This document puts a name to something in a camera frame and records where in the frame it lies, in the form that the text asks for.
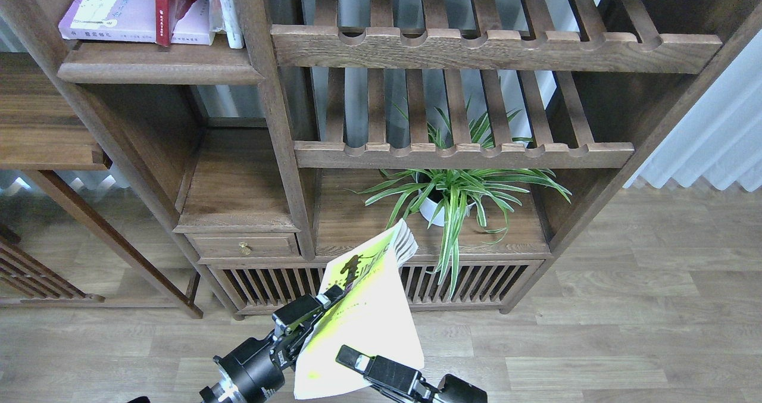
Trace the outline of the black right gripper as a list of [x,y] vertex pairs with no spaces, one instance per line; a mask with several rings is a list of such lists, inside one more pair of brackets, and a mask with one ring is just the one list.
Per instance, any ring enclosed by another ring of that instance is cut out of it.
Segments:
[[452,374],[446,374],[438,386],[426,381],[420,371],[386,357],[367,356],[342,345],[336,363],[364,374],[364,379],[382,395],[397,402],[487,402],[488,394]]

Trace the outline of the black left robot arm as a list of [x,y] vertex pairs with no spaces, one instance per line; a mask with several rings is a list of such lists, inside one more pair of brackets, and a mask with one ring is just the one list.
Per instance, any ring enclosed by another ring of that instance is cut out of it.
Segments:
[[213,357],[221,379],[199,394],[204,402],[264,402],[283,385],[316,323],[345,296],[334,285],[318,295],[303,295],[272,314],[275,327],[263,340],[248,338],[225,357]]

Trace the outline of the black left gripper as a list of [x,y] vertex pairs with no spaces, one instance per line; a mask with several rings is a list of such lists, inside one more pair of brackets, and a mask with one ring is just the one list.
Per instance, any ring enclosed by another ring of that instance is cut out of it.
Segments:
[[296,368],[304,336],[345,297],[334,285],[318,295],[303,295],[272,314],[274,332],[264,340],[248,338],[225,357],[214,357],[221,379],[215,402],[264,402],[285,382],[283,371]]

